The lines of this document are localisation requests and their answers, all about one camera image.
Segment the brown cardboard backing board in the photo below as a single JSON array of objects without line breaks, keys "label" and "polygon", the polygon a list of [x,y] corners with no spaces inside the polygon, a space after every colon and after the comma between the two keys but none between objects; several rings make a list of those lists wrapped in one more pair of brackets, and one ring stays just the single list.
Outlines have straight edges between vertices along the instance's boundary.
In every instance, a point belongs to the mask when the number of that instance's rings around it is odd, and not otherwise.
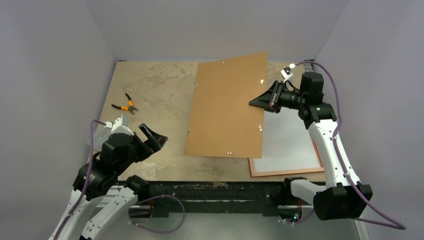
[{"label": "brown cardboard backing board", "polygon": [[265,92],[266,52],[197,66],[184,155],[261,158],[264,110],[249,102]]}]

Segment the landscape photo print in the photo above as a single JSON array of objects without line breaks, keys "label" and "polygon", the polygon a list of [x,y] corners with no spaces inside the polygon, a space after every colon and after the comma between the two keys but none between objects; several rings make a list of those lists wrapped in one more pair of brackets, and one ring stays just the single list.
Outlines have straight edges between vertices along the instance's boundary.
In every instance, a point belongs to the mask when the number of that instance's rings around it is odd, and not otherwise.
[{"label": "landscape photo print", "polygon": [[280,113],[264,112],[262,148],[266,145],[283,147],[284,144],[302,144],[311,139],[303,120],[294,109],[281,109]]}]

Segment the red wooden picture frame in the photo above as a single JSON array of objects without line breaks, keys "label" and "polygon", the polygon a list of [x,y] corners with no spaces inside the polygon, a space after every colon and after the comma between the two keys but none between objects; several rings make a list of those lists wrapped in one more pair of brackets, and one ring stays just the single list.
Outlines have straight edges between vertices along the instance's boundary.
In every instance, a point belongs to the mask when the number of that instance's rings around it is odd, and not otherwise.
[{"label": "red wooden picture frame", "polygon": [[313,139],[305,143],[266,145],[262,158],[249,158],[253,178],[323,173],[324,167]]}]

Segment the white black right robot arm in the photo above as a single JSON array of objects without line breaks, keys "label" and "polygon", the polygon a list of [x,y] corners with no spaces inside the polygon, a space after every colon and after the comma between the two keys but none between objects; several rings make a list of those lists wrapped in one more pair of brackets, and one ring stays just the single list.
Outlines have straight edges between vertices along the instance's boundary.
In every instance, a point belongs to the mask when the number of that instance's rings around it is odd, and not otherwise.
[{"label": "white black right robot arm", "polygon": [[373,196],[370,185],[362,184],[340,144],[337,116],[333,106],[323,101],[324,78],[316,72],[304,72],[300,87],[293,87],[293,66],[286,66],[282,81],[274,81],[271,87],[252,99],[250,106],[269,113],[280,113],[282,108],[298,111],[306,130],[312,138],[325,174],[325,185],[317,185],[304,177],[286,178],[275,197],[288,204],[298,199],[312,204],[316,216],[322,220],[354,219],[361,216],[366,201]]}]

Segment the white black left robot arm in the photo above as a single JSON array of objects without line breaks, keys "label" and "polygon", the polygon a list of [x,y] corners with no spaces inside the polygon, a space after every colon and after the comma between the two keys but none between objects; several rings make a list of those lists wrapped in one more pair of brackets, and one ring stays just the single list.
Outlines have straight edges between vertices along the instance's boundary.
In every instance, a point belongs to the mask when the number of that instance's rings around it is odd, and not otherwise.
[{"label": "white black left robot arm", "polygon": [[142,123],[139,129],[147,138],[143,141],[127,126],[127,119],[121,115],[113,122],[92,120],[108,131],[107,138],[101,150],[94,153],[95,131],[90,126],[88,162],[78,170],[66,210],[50,235],[51,240],[79,238],[96,206],[118,182],[118,177],[133,163],[159,152],[169,140]]}]

